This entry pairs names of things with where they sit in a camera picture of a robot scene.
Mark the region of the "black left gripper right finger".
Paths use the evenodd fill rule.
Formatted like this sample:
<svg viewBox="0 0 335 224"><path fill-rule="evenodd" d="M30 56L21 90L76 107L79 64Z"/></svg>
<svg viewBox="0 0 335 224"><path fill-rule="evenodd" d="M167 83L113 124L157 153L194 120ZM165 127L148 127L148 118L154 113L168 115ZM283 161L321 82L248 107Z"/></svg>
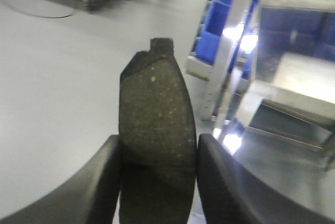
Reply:
<svg viewBox="0 0 335 224"><path fill-rule="evenodd" d="M266 185L209 133L198 139L197 186L207 223L334 223Z"/></svg>

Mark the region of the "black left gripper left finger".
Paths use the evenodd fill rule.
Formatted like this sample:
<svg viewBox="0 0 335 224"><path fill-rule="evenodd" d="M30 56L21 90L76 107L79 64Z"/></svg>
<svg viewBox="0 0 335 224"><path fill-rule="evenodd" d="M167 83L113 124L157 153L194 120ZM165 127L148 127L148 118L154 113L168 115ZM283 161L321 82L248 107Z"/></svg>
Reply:
<svg viewBox="0 0 335 224"><path fill-rule="evenodd" d="M121 146L111 135L72 177L1 223L112 223L121 181Z"/></svg>

